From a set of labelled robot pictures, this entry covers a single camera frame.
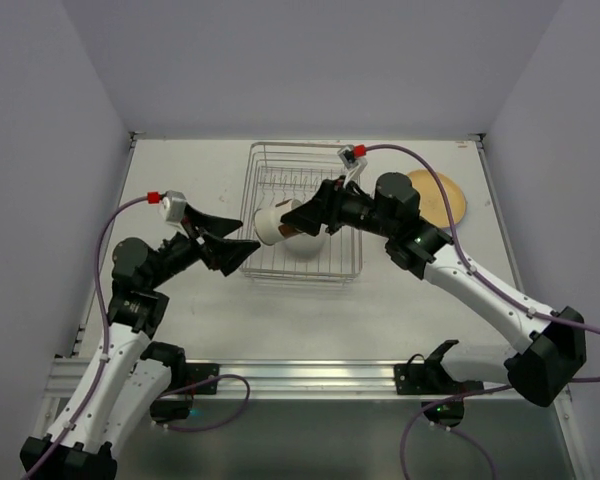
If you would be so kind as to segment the white bowl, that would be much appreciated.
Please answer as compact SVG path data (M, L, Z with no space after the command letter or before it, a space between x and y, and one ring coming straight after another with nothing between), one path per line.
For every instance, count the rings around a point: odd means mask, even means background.
M323 234L317 236L299 234L285 239L282 244L295 258L309 260L320 254L325 241L326 236Z

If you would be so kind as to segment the white and brown cup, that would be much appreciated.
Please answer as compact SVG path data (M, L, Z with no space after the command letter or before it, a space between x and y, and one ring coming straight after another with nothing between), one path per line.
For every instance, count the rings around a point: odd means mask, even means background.
M297 199L286 199L277 204L257 210L253 216L253 226L258 240L273 246L300 234L300 231L282 222L282 217L298 208Z

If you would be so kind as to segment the yellow plate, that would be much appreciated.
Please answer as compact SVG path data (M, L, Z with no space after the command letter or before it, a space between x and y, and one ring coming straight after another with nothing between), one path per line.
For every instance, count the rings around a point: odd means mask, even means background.
M445 203L438 184L426 170L413 170L407 174L412 186L420 195L421 215L430 223L443 229L450 228ZM447 195L454 224L457 225L465 216L467 202L461 188L449 177L438 173L438 178Z

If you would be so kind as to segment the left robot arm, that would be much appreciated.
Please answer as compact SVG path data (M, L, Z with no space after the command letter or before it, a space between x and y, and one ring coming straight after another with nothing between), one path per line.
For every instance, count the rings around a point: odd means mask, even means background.
M62 412L40 437L20 451L27 479L113 479L117 455L152 405L164 396L193 397L223 380L223 374L191 376L182 348L154 335L169 299L158 287L197 262L228 276L260 247L235 240L237 219L204 214L184 200L153 192L177 233L157 249L130 237L112 255L112 297L95 288L102 318L101 339Z

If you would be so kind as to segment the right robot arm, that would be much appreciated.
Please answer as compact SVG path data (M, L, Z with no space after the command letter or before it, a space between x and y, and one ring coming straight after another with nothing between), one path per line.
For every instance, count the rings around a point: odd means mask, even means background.
M586 361L582 315L570 307L557 312L462 256L456 240L421 216L419 203L401 173L381 175L372 195L338 178L323 181L281 222L311 236L351 227L385 238L395 265L454 296L507 341L505 347L464 347L457 340L439 345L418 375L434 392L496 383L549 406Z

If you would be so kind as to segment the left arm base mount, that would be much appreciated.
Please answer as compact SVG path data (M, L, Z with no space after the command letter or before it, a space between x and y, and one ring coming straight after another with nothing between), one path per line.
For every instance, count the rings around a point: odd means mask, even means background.
M220 365L217 363L187 363L182 366L176 378L171 381L167 391L175 390L185 386L191 386L211 379L220 373ZM151 419L157 423L165 423L174 420L187 419L193 409L194 397L198 395L215 395L217 385L210 383L180 393L176 400L157 399L150 406Z

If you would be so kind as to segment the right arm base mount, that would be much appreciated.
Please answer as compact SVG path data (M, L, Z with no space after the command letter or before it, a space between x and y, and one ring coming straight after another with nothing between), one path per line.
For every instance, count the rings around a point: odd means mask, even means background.
M393 380L398 395L457 395L469 391L482 390L480 381L456 381L442 367L444 355L459 343L446 340L431 354L424 357L416 353L406 362L393 366ZM427 410L424 416L434 424L455 428L464 418L465 407L462 400L446 402Z

